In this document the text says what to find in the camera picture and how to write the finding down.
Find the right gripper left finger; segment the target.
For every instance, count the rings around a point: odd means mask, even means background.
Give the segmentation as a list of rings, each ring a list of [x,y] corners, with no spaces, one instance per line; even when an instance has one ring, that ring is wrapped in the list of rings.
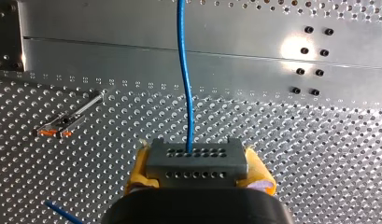
[[[141,189],[158,189],[160,187],[157,179],[148,179],[146,174],[150,144],[145,139],[141,139],[140,142],[141,147],[136,151],[134,168],[124,187],[125,195]]]

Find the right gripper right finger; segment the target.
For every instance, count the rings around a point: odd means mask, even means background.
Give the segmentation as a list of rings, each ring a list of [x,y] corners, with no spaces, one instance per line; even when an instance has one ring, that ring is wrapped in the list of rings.
[[[239,188],[255,189],[271,196],[276,194],[276,180],[252,147],[245,148],[248,173],[245,179],[236,181]]]

